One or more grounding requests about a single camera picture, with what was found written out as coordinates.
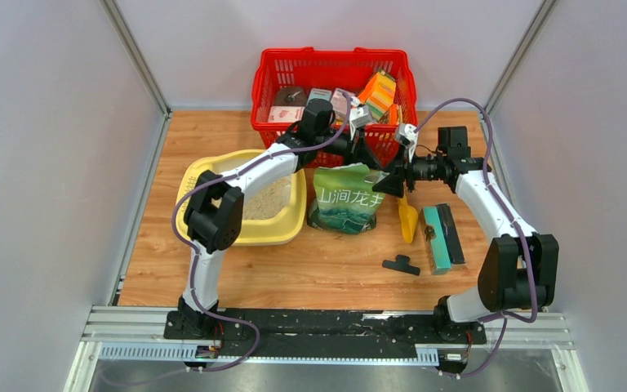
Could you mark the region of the yellow plastic scoop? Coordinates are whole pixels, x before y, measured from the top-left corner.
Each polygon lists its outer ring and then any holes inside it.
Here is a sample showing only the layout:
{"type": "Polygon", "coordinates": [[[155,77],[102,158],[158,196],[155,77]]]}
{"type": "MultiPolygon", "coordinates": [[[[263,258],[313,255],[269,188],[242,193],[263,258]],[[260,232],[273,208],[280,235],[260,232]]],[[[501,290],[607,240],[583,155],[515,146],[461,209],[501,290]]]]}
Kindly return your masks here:
{"type": "Polygon", "coordinates": [[[409,204],[405,195],[398,198],[398,217],[403,240],[406,243],[412,243],[416,233],[419,214],[418,211],[409,204]]]}

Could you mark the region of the green litter bag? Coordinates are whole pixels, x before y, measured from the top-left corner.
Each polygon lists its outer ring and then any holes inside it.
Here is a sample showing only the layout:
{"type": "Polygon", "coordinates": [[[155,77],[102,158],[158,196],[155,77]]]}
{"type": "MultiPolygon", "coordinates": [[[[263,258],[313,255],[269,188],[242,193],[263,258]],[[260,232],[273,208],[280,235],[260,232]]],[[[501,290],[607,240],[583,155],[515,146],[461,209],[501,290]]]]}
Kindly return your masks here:
{"type": "Polygon", "coordinates": [[[376,213],[385,200],[385,194],[374,191],[373,186],[385,177],[384,172],[362,163],[317,168],[307,224],[338,234],[357,235],[373,230],[376,213]]]}

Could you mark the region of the black bag clip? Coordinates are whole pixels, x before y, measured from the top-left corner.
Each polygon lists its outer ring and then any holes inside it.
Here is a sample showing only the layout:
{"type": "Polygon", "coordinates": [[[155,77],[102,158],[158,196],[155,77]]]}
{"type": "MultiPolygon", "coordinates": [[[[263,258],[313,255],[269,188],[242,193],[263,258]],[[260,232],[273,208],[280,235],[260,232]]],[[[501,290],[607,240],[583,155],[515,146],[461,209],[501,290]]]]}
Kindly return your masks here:
{"type": "Polygon", "coordinates": [[[394,270],[413,276],[420,275],[420,268],[412,265],[411,258],[407,255],[397,254],[393,260],[383,260],[381,265],[388,270],[394,270]]]}

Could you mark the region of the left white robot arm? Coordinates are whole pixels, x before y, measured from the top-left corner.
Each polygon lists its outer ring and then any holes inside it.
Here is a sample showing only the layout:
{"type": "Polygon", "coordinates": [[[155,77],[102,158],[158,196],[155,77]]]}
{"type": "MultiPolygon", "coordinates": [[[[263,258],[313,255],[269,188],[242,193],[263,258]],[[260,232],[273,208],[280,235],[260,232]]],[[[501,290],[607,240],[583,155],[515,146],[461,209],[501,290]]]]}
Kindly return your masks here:
{"type": "Polygon", "coordinates": [[[300,119],[264,152],[228,171],[203,171],[193,189],[177,202],[172,229],[178,232],[178,224],[186,224],[185,234],[177,237],[190,247],[192,257],[187,286],[177,309],[187,330],[198,339],[208,338],[216,330],[221,264],[225,250],[241,232],[246,201],[309,165],[319,152],[352,163],[378,162],[369,148],[359,146],[358,131],[372,121],[369,108],[355,98],[347,98],[345,106],[343,122],[336,126],[332,103],[311,100],[300,119]]]}

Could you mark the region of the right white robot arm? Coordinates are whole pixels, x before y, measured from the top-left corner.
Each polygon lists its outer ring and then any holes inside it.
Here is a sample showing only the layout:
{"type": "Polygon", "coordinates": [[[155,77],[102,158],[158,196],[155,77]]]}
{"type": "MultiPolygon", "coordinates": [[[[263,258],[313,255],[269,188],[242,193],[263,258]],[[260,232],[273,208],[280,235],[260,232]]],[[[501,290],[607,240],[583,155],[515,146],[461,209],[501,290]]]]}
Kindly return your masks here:
{"type": "Polygon", "coordinates": [[[538,310],[554,300],[559,245],[552,234],[541,234],[505,199],[487,158],[474,157],[465,127],[438,129],[435,154],[416,154],[419,131],[400,124],[394,134],[398,152],[373,189],[402,197],[418,180],[440,180],[473,213],[490,240],[475,287],[442,300],[446,310],[433,319],[437,338],[455,341],[465,323],[486,322],[514,310],[530,310],[523,322],[535,321],[538,310]]]}

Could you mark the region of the pink grey small box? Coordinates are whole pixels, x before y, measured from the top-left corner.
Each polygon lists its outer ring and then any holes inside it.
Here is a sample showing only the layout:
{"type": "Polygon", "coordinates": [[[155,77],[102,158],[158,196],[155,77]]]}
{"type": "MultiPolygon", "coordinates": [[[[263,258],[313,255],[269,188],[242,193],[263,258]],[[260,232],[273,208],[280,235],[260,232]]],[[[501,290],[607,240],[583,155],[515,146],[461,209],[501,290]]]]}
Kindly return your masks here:
{"type": "Polygon", "coordinates": [[[350,98],[350,102],[352,104],[354,103],[355,96],[349,91],[336,88],[332,93],[330,102],[336,114],[336,118],[339,120],[343,120],[348,112],[349,102],[347,101],[347,98],[350,98]]]}

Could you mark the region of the teal small box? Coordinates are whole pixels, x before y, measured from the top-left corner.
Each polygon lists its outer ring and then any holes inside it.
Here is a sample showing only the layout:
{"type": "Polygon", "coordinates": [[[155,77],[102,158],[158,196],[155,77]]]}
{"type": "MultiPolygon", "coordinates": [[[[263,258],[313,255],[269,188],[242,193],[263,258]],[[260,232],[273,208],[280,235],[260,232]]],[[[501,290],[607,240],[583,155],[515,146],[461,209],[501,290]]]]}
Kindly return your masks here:
{"type": "Polygon", "coordinates": [[[312,88],[309,92],[307,102],[311,100],[327,100],[329,101],[332,97],[332,91],[322,88],[312,88]]]}

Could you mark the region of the white red small box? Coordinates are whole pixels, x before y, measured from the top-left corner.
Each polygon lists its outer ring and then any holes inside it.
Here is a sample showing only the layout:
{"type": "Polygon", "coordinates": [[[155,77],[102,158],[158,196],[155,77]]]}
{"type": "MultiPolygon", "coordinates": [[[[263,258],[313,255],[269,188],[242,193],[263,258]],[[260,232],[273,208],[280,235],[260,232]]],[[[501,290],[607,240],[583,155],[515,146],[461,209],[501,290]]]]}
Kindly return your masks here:
{"type": "Polygon", "coordinates": [[[301,120],[304,111],[304,106],[272,106],[267,123],[294,123],[301,120]]]}

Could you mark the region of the teal rectangular box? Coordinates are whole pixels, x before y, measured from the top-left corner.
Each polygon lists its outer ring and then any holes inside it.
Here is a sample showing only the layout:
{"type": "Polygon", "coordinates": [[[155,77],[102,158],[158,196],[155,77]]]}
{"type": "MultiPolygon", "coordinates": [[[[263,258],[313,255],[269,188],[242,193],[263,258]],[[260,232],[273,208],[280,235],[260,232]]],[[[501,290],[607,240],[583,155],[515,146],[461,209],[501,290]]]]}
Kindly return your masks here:
{"type": "Polygon", "coordinates": [[[436,207],[423,207],[425,221],[424,237],[429,253],[429,267],[433,275],[447,274],[451,270],[451,261],[445,235],[436,207]]]}

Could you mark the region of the dark brown box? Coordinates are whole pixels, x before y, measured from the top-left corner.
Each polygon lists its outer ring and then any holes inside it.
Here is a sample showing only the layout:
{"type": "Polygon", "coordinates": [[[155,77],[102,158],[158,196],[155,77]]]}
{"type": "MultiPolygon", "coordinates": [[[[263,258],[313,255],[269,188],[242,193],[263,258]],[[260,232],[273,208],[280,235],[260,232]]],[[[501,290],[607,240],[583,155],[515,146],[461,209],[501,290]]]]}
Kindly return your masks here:
{"type": "Polygon", "coordinates": [[[308,95],[303,87],[287,86],[276,92],[272,106],[304,107],[307,101],[308,95]]]}

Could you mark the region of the yellow litter box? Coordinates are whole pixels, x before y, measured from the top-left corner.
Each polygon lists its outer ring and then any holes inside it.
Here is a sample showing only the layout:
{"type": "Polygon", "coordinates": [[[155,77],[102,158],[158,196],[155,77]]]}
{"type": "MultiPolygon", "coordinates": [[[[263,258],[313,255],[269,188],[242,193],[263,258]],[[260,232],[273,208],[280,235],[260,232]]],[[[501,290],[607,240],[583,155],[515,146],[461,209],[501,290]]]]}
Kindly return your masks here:
{"type": "MultiPolygon", "coordinates": [[[[243,149],[194,161],[183,175],[176,198],[180,199],[192,190],[202,172],[226,172],[261,152],[260,149],[243,149]]],[[[306,204],[307,181],[303,171],[275,181],[244,204],[242,229],[234,244],[268,246],[290,242],[304,225],[306,204]]]]}

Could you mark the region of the orange small packet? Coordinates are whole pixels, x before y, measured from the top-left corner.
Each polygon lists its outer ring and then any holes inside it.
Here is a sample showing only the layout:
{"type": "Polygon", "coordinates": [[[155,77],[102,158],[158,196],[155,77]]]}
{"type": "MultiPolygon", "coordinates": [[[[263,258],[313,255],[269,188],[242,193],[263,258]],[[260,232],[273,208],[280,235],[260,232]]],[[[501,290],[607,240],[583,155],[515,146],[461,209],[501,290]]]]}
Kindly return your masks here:
{"type": "Polygon", "coordinates": [[[385,113],[382,123],[392,126],[399,125],[403,120],[402,108],[399,104],[393,103],[385,113]]]}

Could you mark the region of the orange green striped sponge pack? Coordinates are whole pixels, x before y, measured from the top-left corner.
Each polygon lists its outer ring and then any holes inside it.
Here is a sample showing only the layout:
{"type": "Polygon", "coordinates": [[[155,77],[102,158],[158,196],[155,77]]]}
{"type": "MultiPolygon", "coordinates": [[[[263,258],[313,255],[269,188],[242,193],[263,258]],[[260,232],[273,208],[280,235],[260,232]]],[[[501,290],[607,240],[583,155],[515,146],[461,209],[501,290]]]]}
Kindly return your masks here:
{"type": "Polygon", "coordinates": [[[383,69],[377,70],[358,94],[359,101],[367,106],[371,116],[380,121],[394,103],[397,82],[383,69]]]}

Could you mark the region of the red plastic shopping basket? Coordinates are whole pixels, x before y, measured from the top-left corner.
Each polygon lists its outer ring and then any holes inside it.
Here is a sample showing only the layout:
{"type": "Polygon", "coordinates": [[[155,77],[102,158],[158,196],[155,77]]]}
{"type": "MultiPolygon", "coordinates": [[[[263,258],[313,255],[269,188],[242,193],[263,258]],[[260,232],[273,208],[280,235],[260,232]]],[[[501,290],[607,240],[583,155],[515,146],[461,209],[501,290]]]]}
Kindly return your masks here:
{"type": "Polygon", "coordinates": [[[299,89],[304,101],[312,89],[347,91],[358,96],[372,76],[385,71],[396,81],[394,104],[398,118],[417,123],[416,85],[405,51],[367,49],[323,51],[312,47],[263,50],[251,89],[251,126],[270,146],[285,132],[291,121],[272,122],[274,106],[281,106],[284,94],[299,89]]]}

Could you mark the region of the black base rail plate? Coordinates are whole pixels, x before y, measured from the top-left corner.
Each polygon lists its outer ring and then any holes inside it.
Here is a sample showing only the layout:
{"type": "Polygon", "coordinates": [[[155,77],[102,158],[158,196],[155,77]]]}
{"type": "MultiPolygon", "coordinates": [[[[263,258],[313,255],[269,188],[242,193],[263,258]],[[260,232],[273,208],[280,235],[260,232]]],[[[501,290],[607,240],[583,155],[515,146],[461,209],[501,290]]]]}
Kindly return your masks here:
{"type": "Polygon", "coordinates": [[[226,308],[214,318],[168,313],[168,340],[205,340],[221,355],[254,358],[415,359],[420,345],[468,349],[487,338],[482,324],[453,323],[445,314],[383,314],[351,310],[226,308]]]}

